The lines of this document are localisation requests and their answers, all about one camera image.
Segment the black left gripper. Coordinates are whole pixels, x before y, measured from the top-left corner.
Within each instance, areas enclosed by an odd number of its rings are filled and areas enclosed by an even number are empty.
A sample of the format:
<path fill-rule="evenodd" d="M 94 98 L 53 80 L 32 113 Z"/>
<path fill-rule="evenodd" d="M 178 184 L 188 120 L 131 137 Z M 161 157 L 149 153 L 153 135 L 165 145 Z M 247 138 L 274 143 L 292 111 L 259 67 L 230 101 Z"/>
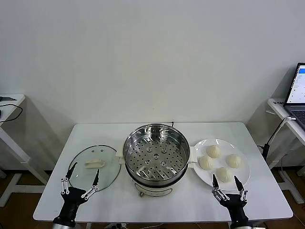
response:
<path fill-rule="evenodd" d="M 92 186 L 88 191 L 76 187 L 69 187 L 69 180 L 78 162 L 75 162 L 71 168 L 68 169 L 65 177 L 61 179 L 61 196 L 64 204 L 61 208 L 60 214 L 54 218 L 53 223 L 75 223 L 78 208 L 81 204 L 90 198 L 98 191 L 99 169 L 95 175 Z"/>

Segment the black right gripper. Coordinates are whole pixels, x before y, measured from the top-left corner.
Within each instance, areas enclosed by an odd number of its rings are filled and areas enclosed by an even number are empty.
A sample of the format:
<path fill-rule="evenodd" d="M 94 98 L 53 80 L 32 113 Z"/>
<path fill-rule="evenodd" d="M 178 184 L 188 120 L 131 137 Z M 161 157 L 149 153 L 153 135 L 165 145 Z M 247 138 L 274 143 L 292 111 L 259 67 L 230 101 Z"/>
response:
<path fill-rule="evenodd" d="M 234 176 L 234 180 L 239 191 L 239 195 L 226 195 L 220 190 L 217 178 L 215 174 L 213 174 L 212 194 L 219 201 L 220 205 L 228 209 L 232 226 L 249 226 L 249 218 L 244 212 L 244 206 L 246 205 L 245 201 L 247 201 L 246 195 L 248 191 L 244 189 L 242 182 L 238 179 L 237 176 Z"/>

